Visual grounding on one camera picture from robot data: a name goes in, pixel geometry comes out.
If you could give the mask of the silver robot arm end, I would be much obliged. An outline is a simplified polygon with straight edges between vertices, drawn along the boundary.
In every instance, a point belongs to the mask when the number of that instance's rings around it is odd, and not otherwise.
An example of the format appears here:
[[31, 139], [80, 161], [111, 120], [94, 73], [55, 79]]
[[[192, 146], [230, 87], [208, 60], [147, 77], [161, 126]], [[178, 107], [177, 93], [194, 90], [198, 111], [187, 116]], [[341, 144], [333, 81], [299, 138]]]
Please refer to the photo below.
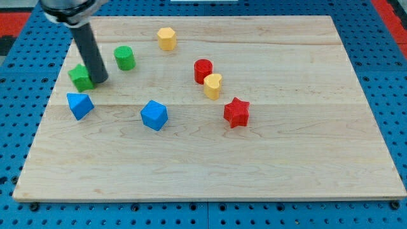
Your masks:
[[79, 28], [108, 0], [39, 0], [45, 17], [54, 24]]

